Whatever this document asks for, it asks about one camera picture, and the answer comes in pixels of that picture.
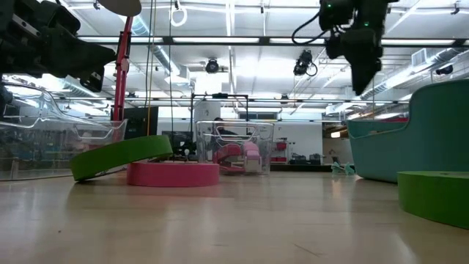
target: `teal plastic bin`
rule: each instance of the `teal plastic bin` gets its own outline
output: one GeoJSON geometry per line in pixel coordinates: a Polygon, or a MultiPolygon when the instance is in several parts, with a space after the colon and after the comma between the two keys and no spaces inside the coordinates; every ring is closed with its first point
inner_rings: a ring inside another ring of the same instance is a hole
{"type": "Polygon", "coordinates": [[[396,183],[401,171],[468,171],[469,80],[419,89],[409,112],[409,122],[347,123],[357,174],[396,183]]]}

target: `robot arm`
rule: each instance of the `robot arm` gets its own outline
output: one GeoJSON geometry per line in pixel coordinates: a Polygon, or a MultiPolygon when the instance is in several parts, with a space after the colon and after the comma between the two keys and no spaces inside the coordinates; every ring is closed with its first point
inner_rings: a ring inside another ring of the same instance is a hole
{"type": "Polygon", "coordinates": [[[374,75],[381,70],[381,37],[384,34],[388,4],[398,1],[321,0],[318,14],[295,30],[292,39],[295,39],[299,29],[319,17],[323,32],[318,37],[330,32],[330,37],[325,41],[327,55],[331,59],[345,57],[352,68],[353,89],[356,95],[361,95],[374,75]]]}
{"type": "MultiPolygon", "coordinates": [[[[101,91],[104,65],[114,61],[116,54],[79,40],[80,21],[65,7],[49,1],[1,0],[0,10],[0,75],[72,76],[90,91],[101,91]]],[[[0,118],[11,100],[11,94],[0,87],[0,118]]]]}

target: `pink ring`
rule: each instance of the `pink ring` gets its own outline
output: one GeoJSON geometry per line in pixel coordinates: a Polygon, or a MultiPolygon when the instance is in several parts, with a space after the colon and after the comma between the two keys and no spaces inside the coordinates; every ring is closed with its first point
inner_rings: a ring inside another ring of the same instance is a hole
{"type": "Polygon", "coordinates": [[[127,167],[127,184],[147,187],[202,187],[218,184],[218,164],[134,162],[127,167]]]}

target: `clear plastic bin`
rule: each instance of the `clear plastic bin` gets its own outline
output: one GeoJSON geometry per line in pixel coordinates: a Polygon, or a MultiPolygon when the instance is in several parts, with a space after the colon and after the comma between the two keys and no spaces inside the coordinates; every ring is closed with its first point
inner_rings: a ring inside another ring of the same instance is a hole
{"type": "Polygon", "coordinates": [[[4,88],[14,99],[0,116],[0,180],[71,175],[75,155],[124,139],[126,120],[82,120],[63,114],[42,89],[4,88]]]}
{"type": "Polygon", "coordinates": [[[199,162],[219,164],[225,175],[268,175],[273,127],[266,122],[197,122],[199,162]]]}

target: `green tape roll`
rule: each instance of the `green tape roll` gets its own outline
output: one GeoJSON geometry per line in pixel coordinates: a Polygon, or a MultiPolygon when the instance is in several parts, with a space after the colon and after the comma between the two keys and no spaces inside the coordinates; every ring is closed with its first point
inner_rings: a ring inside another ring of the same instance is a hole
{"type": "Polygon", "coordinates": [[[86,151],[72,158],[70,167],[76,181],[99,177],[97,173],[145,158],[171,155],[167,136],[142,136],[86,151]]]}
{"type": "Polygon", "coordinates": [[[469,172],[399,172],[402,210],[469,229],[469,172]]]}

